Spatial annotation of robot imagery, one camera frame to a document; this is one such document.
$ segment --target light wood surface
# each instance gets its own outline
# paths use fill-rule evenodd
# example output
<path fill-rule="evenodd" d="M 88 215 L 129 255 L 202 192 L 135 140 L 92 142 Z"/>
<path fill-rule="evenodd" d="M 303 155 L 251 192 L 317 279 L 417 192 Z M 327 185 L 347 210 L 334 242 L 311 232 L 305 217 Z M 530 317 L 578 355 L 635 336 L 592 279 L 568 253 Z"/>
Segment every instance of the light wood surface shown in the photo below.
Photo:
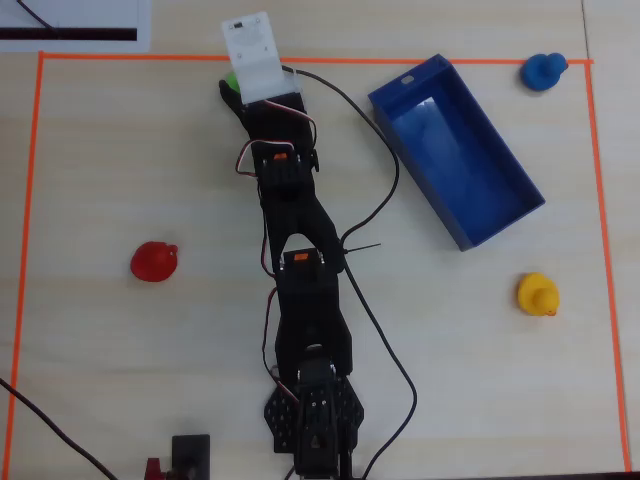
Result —
<path fill-rule="evenodd" d="M 600 135 L 602 169 L 611 232 L 620 340 L 622 346 L 631 454 L 640 465 L 640 325 L 638 276 L 640 275 L 640 221 L 636 206 L 640 151 L 636 80 L 640 76 L 640 32 L 634 19 L 640 5 L 614 0 L 585 4 L 589 47 L 596 59 L 594 90 Z"/>
<path fill-rule="evenodd" d="M 270 6 L 280 53 L 586 55 L 577 1 L 350 5 Z M 154 52 L 222 53 L 219 21 L 263 6 L 154 8 Z M 15 58 L 0 62 L 24 62 L 26 71 L 9 77 L 24 98 L 7 102 L 25 124 L 7 139 L 3 162 L 23 179 L 35 60 Z M 259 354 L 270 281 L 258 263 L 255 186 L 232 169 L 246 136 L 217 94 L 228 68 L 45 67 L 20 388 L 120 478 L 140 478 L 144 458 L 168 456 L 178 433 L 212 435 L 214 479 L 276 479 L 290 465 L 271 452 L 260 415 L 271 388 Z M 308 68 L 367 109 L 366 93 L 405 69 Z M 388 208 L 354 235 L 354 246 L 383 242 L 350 262 L 420 393 L 416 417 L 371 478 L 622 470 L 583 69 L 571 67 L 539 97 L 520 89 L 515 67 L 458 70 L 548 203 L 463 254 L 403 171 Z M 338 96 L 310 82 L 305 95 L 320 132 L 318 196 L 344 231 L 384 195 L 390 158 Z M 2 253 L 10 259 L 0 333 L 8 350 L 24 182 L 0 181 L 12 205 L 3 225 L 15 216 Z M 181 248 L 176 275 L 152 287 L 127 273 L 133 250 L 151 238 Z M 560 287 L 554 319 L 524 317 L 513 305 L 519 274 L 531 270 Z M 354 338 L 352 380 L 366 411 L 357 474 L 400 423 L 410 395 L 346 279 L 341 294 Z M 99 478 L 18 407 L 11 479 L 37 476 Z"/>

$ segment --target orange tape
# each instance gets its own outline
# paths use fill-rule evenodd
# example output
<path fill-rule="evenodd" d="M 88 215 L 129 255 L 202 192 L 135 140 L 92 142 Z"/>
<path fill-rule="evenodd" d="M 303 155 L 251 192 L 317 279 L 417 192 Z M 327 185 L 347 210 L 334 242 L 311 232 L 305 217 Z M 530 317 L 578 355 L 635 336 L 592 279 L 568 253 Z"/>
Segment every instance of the orange tape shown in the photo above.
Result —
<path fill-rule="evenodd" d="M 25 286 L 27 276 L 27 260 L 29 250 L 29 228 L 31 221 L 31 203 L 33 193 L 33 175 L 35 167 L 36 140 L 38 135 L 38 121 L 40 114 L 40 98 L 42 92 L 42 73 L 45 59 L 64 60 L 155 60 L 155 61 L 229 61 L 226 55 L 131 55 L 131 54 L 75 54 L 75 53 L 38 53 L 38 70 L 36 74 L 36 89 L 33 102 L 33 116 L 31 120 L 31 141 L 29 146 L 29 163 L 27 169 L 27 187 L 24 207 L 24 221 L 22 226 L 22 252 L 20 256 L 20 280 L 18 286 L 18 305 L 16 312 L 16 329 L 14 337 L 13 360 L 11 366 L 11 385 L 15 388 L 18 383 L 18 367 L 20 363 L 20 346 L 22 339 L 22 323 L 24 312 Z M 290 63 L 324 63 L 347 65 L 411 65 L 424 62 L 425 59 L 410 58 L 312 58 L 312 57 L 283 57 L 283 62 Z M 450 59 L 450 62 L 458 65 L 520 65 L 521 59 Z M 611 334 L 613 338 L 613 354 L 615 362 L 616 388 L 618 396 L 618 416 L 620 421 L 620 438 L 625 471 L 631 471 L 631 455 L 629 451 L 629 439 L 627 433 L 626 404 L 624 392 L 624 378 L 622 375 L 622 360 L 620 354 L 620 337 L 618 331 L 618 319 L 616 312 L 615 291 L 613 286 L 613 269 L 611 266 L 611 252 L 609 246 L 609 234 L 607 229 L 607 214 L 604 203 L 604 188 L 602 184 L 602 170 L 600 165 L 600 150 L 598 145 L 598 131 L 596 126 L 595 106 L 593 101 L 593 85 L 591 81 L 591 59 L 570 59 L 570 65 L 584 65 L 587 102 L 589 106 L 589 120 L 591 127 L 591 140 L 596 174 L 596 187 L 598 191 L 598 205 L 600 210 L 600 226 L 602 229 L 602 243 L 605 258 L 605 270 L 607 276 L 607 289 L 609 294 L 609 312 L 611 317 Z M 2 480 L 9 480 L 9 466 L 11 459 L 11 441 L 13 437 L 15 416 L 15 397 L 9 397 L 9 410 L 7 416 L 7 430 L 5 436 L 4 461 L 2 465 Z"/>
<path fill-rule="evenodd" d="M 36 159 L 36 139 L 38 137 L 38 119 L 40 118 L 40 94 L 42 92 L 42 70 L 44 55 L 38 52 L 38 70 L 36 73 L 36 92 L 33 99 L 31 117 L 31 142 L 29 144 L 29 164 L 27 167 L 27 191 L 24 201 L 24 219 L 22 222 L 22 252 L 20 254 L 20 280 L 18 283 L 18 307 L 16 310 L 16 330 L 13 339 L 13 360 L 11 362 L 11 386 L 18 385 L 18 366 L 20 363 L 20 344 L 22 341 L 22 315 L 24 312 L 24 292 L 27 281 L 27 259 L 29 254 L 29 224 L 31 221 L 31 197 L 33 193 L 33 168 Z M 11 459 L 11 440 L 13 438 L 16 397 L 9 396 L 7 413 L 7 433 L 4 440 L 4 460 L 2 462 L 2 480 L 9 480 L 9 462 Z"/>
<path fill-rule="evenodd" d="M 45 58 L 63 60 L 155 60 L 155 61 L 192 61 L 192 62 L 228 62 L 227 55 L 161 55 L 161 54 L 101 54 L 101 53 L 45 53 Z M 326 63 L 333 65 L 418 65 L 426 58 L 340 58 L 340 57 L 282 57 L 287 63 Z M 525 61 L 513 58 L 453 58 L 449 60 L 457 65 L 522 65 Z M 569 65 L 586 65 L 591 59 L 570 59 Z"/>
<path fill-rule="evenodd" d="M 598 144 L 598 127 L 596 125 L 596 107 L 593 101 L 593 82 L 591 66 L 584 65 L 587 82 L 587 103 L 589 105 L 589 122 L 591 125 L 591 146 L 593 163 L 596 170 L 596 188 L 598 190 L 598 207 L 600 209 L 600 228 L 602 230 L 602 246 L 604 250 L 604 266 L 607 273 L 607 290 L 609 292 L 609 315 L 611 317 L 611 337 L 613 340 L 613 360 L 616 372 L 616 390 L 618 396 L 618 420 L 620 422 L 620 441 L 622 443 L 622 459 L 624 470 L 631 471 L 631 453 L 629 435 L 627 433 L 627 407 L 624 393 L 624 377 L 622 374 L 622 356 L 620 354 L 620 333 L 618 330 L 618 313 L 616 310 L 616 294 L 613 287 L 613 267 L 611 266 L 611 248 L 609 246 L 609 230 L 607 227 L 607 209 L 604 203 L 604 187 L 602 184 L 602 168 L 600 164 L 600 147 Z"/>

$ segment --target rubber duck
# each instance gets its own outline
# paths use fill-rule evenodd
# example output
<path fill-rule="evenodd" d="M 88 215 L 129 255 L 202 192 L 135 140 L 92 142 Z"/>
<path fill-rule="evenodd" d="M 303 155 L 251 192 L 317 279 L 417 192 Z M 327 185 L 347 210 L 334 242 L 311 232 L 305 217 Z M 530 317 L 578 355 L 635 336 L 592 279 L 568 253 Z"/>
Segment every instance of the rubber duck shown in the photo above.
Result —
<path fill-rule="evenodd" d="M 529 315 L 553 317 L 560 305 L 555 283 L 541 273 L 529 273 L 518 286 L 518 304 Z"/>
<path fill-rule="evenodd" d="M 531 90 L 543 92 L 558 83 L 560 75 L 568 67 L 567 59 L 560 53 L 539 53 L 524 63 L 520 69 L 520 78 Z"/>
<path fill-rule="evenodd" d="M 164 242 L 146 242 L 131 258 L 131 273 L 145 282 L 162 282 L 178 266 L 178 247 Z"/>

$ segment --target black cable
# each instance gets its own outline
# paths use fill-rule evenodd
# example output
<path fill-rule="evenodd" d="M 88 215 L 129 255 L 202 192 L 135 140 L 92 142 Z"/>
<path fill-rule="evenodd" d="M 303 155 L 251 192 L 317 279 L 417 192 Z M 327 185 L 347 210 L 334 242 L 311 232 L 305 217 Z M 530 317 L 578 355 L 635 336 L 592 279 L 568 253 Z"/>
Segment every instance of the black cable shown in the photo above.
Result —
<path fill-rule="evenodd" d="M 31 17 L 37 20 L 37 22 L 40 25 L 42 25 L 44 28 L 51 30 L 52 32 L 56 31 L 56 29 L 53 26 L 51 26 L 51 24 L 45 22 L 42 18 L 40 18 L 38 14 L 33 10 L 31 10 L 27 5 L 25 5 L 25 3 L 22 0 L 16 0 L 16 2 L 18 2 L 18 5 L 20 5 L 29 15 L 31 15 Z"/>
<path fill-rule="evenodd" d="M 404 421 L 402 422 L 400 427 L 395 431 L 395 433 L 391 435 L 389 440 L 387 440 L 385 444 L 382 445 L 382 447 L 380 447 L 380 449 L 376 452 L 376 454 L 373 456 L 373 458 L 369 462 L 369 465 L 367 465 L 367 469 L 364 471 L 364 475 L 362 475 L 362 480 L 365 480 L 367 478 L 367 475 L 369 475 L 369 472 L 373 468 L 373 465 L 376 463 L 376 460 L 378 460 L 378 457 L 382 455 L 382 453 L 389 447 L 389 445 L 391 445 L 394 442 L 396 438 L 398 438 L 398 436 L 402 433 L 404 428 L 408 425 L 409 421 L 411 420 L 411 417 L 413 417 L 413 413 L 416 411 L 416 406 L 418 405 L 418 391 L 416 390 L 416 386 L 413 384 L 411 377 L 409 376 L 407 371 L 404 369 L 404 367 L 402 366 L 402 363 L 400 362 L 395 352 L 393 351 L 393 348 L 391 348 L 391 345 L 389 345 L 389 341 L 387 340 L 387 337 L 382 331 L 382 327 L 380 327 L 378 320 L 376 320 L 375 315 L 371 311 L 371 307 L 369 307 L 369 304 L 365 300 L 364 295 L 362 295 L 362 291 L 360 290 L 360 287 L 358 286 L 356 279 L 353 277 L 353 273 L 351 273 L 351 268 L 349 268 L 349 264 L 347 263 L 346 259 L 344 261 L 344 271 L 347 273 L 347 277 L 349 277 L 349 281 L 351 282 L 351 285 L 353 285 L 353 289 L 356 291 L 356 295 L 360 299 L 360 303 L 362 303 L 362 306 L 366 310 L 367 315 L 369 315 L 369 318 L 371 319 L 371 323 L 373 323 L 373 326 L 378 331 L 378 335 L 380 335 L 380 339 L 382 340 L 382 343 L 384 343 L 384 346 L 387 349 L 387 352 L 389 352 L 389 356 L 398 367 L 398 370 L 400 370 L 400 373 L 402 373 L 402 376 L 404 377 L 404 379 L 407 381 L 409 388 L 411 388 L 411 394 L 413 395 L 413 401 L 411 402 L 411 408 L 409 409 L 409 413 L 407 414 L 407 417 L 404 419 Z"/>
<path fill-rule="evenodd" d="M 291 478 L 291 475 L 293 475 L 293 472 L 295 471 L 295 469 L 296 469 L 295 466 L 291 467 L 291 469 L 284 476 L 284 480 L 289 480 Z"/>
<path fill-rule="evenodd" d="M 292 73 L 294 72 L 294 70 L 291 67 L 283 66 L 282 69 L 287 71 L 287 72 L 292 72 Z M 386 197 L 384 197 L 382 202 L 376 207 L 376 209 L 368 217 L 366 217 L 361 222 L 355 224 L 353 227 L 349 228 L 342 235 L 342 237 L 340 238 L 340 245 L 342 246 L 342 248 L 344 250 L 344 242 L 347 239 L 347 237 L 349 235 L 351 235 L 353 232 L 355 232 L 356 230 L 358 230 L 359 228 L 364 227 L 371 220 L 373 220 L 374 217 L 378 213 L 380 213 L 380 210 L 382 210 L 384 208 L 384 206 L 387 203 L 389 203 L 389 200 L 391 200 L 391 197 L 393 196 L 393 194 L 396 191 L 396 188 L 398 187 L 398 180 L 400 178 L 400 161 L 398 160 L 398 156 L 396 155 L 396 152 L 393 150 L 393 147 L 391 146 L 389 141 L 384 136 L 384 133 L 382 133 L 382 131 L 378 128 L 378 126 L 375 123 L 373 123 L 373 121 L 367 116 L 367 114 L 364 113 L 362 111 L 362 109 L 356 104 L 356 102 L 354 102 L 346 93 L 344 93 L 338 87 L 333 85 L 331 82 L 329 82 L 329 81 L 325 80 L 324 78 L 319 77 L 318 75 L 315 75 L 313 73 L 306 72 L 304 70 L 295 70 L 295 73 L 299 73 L 300 75 L 304 75 L 305 77 L 309 77 L 309 78 L 313 78 L 314 80 L 317 80 L 318 82 L 320 82 L 323 85 L 329 87 L 331 90 L 333 90 L 338 95 L 340 95 L 342 98 L 344 98 L 346 100 L 346 102 L 349 105 L 351 105 L 356 112 L 358 112 L 358 115 L 360 115 L 362 117 L 362 119 L 365 122 L 367 122 L 367 125 L 369 125 L 371 127 L 371 129 L 374 132 L 376 132 L 378 137 L 380 137 L 380 140 L 382 140 L 382 142 L 386 145 L 386 147 L 391 152 L 391 156 L 393 157 L 393 163 L 395 165 L 395 175 L 394 175 L 393 184 L 391 185 L 391 189 L 389 190 L 389 193 L 387 194 Z M 402 422 L 400 427 L 395 431 L 395 433 L 393 435 L 391 435 L 389 440 L 387 440 L 385 442 L 385 444 L 382 445 L 382 447 L 380 447 L 380 449 L 376 452 L 376 454 L 373 456 L 373 458 L 369 462 L 369 465 L 367 465 L 367 468 L 364 471 L 364 475 L 362 475 L 362 480 L 365 480 L 367 478 L 367 475 L 369 475 L 369 472 L 373 468 L 373 465 L 375 464 L 376 460 L 378 460 L 380 455 L 382 455 L 382 453 L 389 447 L 389 445 L 391 445 L 394 442 L 394 440 L 396 438 L 398 438 L 398 436 L 402 433 L 402 431 L 405 429 L 405 427 L 407 426 L 407 424 L 411 420 L 411 417 L 413 417 L 413 414 L 414 414 L 414 412 L 416 410 L 416 406 L 418 405 L 418 392 L 416 390 L 415 385 L 413 384 L 413 381 L 411 380 L 411 377 L 409 376 L 407 371 L 404 369 L 404 366 L 402 365 L 402 363 L 400 362 L 400 360 L 396 356 L 395 352 L 393 351 L 393 348 L 391 348 L 391 345 L 389 345 L 389 341 L 387 340 L 387 337 L 385 336 L 384 332 L 382 331 L 382 327 L 380 327 L 380 324 L 378 323 L 378 320 L 376 319 L 375 315 L 371 311 L 371 307 L 369 307 L 369 304 L 367 303 L 367 300 L 364 298 L 364 295 L 362 294 L 362 290 L 360 290 L 360 286 L 358 285 L 358 282 L 356 282 L 356 279 L 354 278 L 353 273 L 351 272 L 351 268 L 349 268 L 349 264 L 347 263 L 346 259 L 345 259 L 345 262 L 344 262 L 344 267 L 345 267 L 344 268 L 345 272 L 347 273 L 347 277 L 349 277 L 349 281 L 351 282 L 351 285 L 353 286 L 353 289 L 355 290 L 356 295 L 360 299 L 360 303 L 362 303 L 362 306 L 364 307 L 365 311 L 367 312 L 367 315 L 369 315 L 369 318 L 371 319 L 371 323 L 373 323 L 373 326 L 377 330 L 378 335 L 380 335 L 380 339 L 382 340 L 382 343 L 384 343 L 384 346 L 387 349 L 387 352 L 389 352 L 389 356 L 391 356 L 391 359 L 394 361 L 394 363 L 396 364 L 396 366 L 400 370 L 400 373 L 402 373 L 402 376 L 407 381 L 407 384 L 409 385 L 409 388 L 411 388 L 411 394 L 413 396 L 413 401 L 411 403 L 411 408 L 409 409 L 409 413 L 407 414 L 407 417 L 404 419 L 404 421 Z"/>
<path fill-rule="evenodd" d="M 47 415 L 44 414 L 44 412 L 42 410 L 40 410 L 38 407 L 36 407 L 33 403 L 31 403 L 31 401 L 25 397 L 24 395 L 22 395 L 20 392 L 18 392 L 15 388 L 13 388 L 11 385 L 9 385 L 7 382 L 5 382 L 2 378 L 0 378 L 0 385 L 2 385 L 6 390 L 9 391 L 9 393 L 11 393 L 11 395 L 13 395 L 14 397 L 16 397 L 18 400 L 20 400 L 26 407 L 28 407 L 33 413 L 35 413 L 38 417 L 40 417 L 40 419 L 47 424 L 47 426 L 53 430 L 53 433 L 55 433 L 56 435 L 58 435 L 58 437 L 60 437 L 62 439 L 62 441 L 64 443 L 66 443 L 67 445 L 69 445 L 71 448 L 73 448 L 76 452 L 78 452 L 80 455 L 82 455 L 84 458 L 86 458 L 87 460 L 89 460 L 89 462 L 96 467 L 98 470 L 100 470 L 100 472 L 102 472 L 102 474 L 107 477 L 109 480 L 118 480 L 118 478 L 109 471 L 109 469 L 107 467 L 105 467 L 104 465 L 102 465 L 93 455 L 91 455 L 89 452 L 87 452 L 84 448 L 82 448 L 80 445 L 78 445 L 76 442 L 74 442 L 73 440 L 71 440 L 62 430 L 60 430 L 60 428 L 53 423 L 53 420 L 51 420 L 49 417 L 47 417 Z"/>
<path fill-rule="evenodd" d="M 267 354 L 265 351 L 267 347 L 267 331 L 269 330 L 269 312 L 271 311 L 271 302 L 273 301 L 273 296 L 276 294 L 276 291 L 277 291 L 277 288 L 273 287 L 273 289 L 269 292 L 269 297 L 267 298 L 267 312 L 265 314 L 264 332 L 262 334 L 262 363 L 264 364 L 264 368 L 267 370 L 267 373 L 269 374 L 271 379 L 277 385 L 278 379 L 275 377 L 273 372 L 271 372 L 271 369 L 267 365 Z"/>
<path fill-rule="evenodd" d="M 389 200 L 391 200 L 391 197 L 393 197 L 393 194 L 396 192 L 396 188 L 398 188 L 398 180 L 400 178 L 400 160 L 398 159 L 398 155 L 396 155 L 396 152 L 394 152 L 393 147 L 391 146 L 391 144 L 389 143 L 387 138 L 384 136 L 384 133 L 382 133 L 382 131 L 378 128 L 378 126 L 375 123 L 373 123 L 373 120 L 371 120 L 367 116 L 367 114 L 362 111 L 362 109 L 358 106 L 358 104 L 356 102 L 354 102 L 353 100 L 351 100 L 349 95 L 344 93 L 342 90 L 340 90 L 338 87 L 336 87 L 333 83 L 325 80 L 322 77 L 319 77 L 318 75 L 316 75 L 314 73 L 310 73 L 310 72 L 307 72 L 305 70 L 295 70 L 294 71 L 293 68 L 287 67 L 287 66 L 284 66 L 284 65 L 282 66 L 282 69 L 285 72 L 291 72 L 291 73 L 295 72 L 295 73 L 298 73 L 298 74 L 303 75 L 305 77 L 313 78 L 314 80 L 316 80 L 316 81 L 322 83 L 323 85 L 329 87 L 331 90 L 333 90 L 338 95 L 340 95 L 342 98 L 344 98 L 346 100 L 346 102 L 349 105 L 351 105 L 356 112 L 358 112 L 358 115 L 360 115 L 362 117 L 362 119 L 365 122 L 367 122 L 367 125 L 369 125 L 371 127 L 371 129 L 374 132 L 376 132 L 376 135 L 378 135 L 378 137 L 380 137 L 380 140 L 382 140 L 382 142 L 386 145 L 386 147 L 389 149 L 389 152 L 391 152 L 391 156 L 393 157 L 393 163 L 395 164 L 395 175 L 394 175 L 393 184 L 391 185 L 391 189 L 389 190 L 389 193 L 387 194 L 386 197 L 384 197 L 382 202 L 380 202 L 380 205 L 378 205 L 376 207 L 376 209 L 367 218 L 362 220 L 360 223 L 356 223 L 353 227 L 351 227 L 346 232 L 344 232 L 342 237 L 340 237 L 340 245 L 344 248 L 344 242 L 347 239 L 347 237 L 349 235 L 351 235 L 353 232 L 355 232 L 356 230 L 358 230 L 359 228 L 364 227 L 371 220 L 373 220 L 374 217 L 376 215 L 378 215 L 378 213 L 380 213 L 380 210 L 382 210 L 384 208 L 384 206 L 387 203 L 389 203 Z"/>

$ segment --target blue box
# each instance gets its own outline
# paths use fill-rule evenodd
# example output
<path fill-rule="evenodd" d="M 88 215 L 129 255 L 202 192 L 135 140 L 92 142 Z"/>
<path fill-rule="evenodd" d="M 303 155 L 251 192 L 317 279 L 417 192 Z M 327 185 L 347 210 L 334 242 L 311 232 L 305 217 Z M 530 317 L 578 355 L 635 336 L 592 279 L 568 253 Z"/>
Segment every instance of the blue box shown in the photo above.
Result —
<path fill-rule="evenodd" d="M 455 68 L 436 55 L 369 94 L 375 120 L 465 251 L 544 204 Z"/>

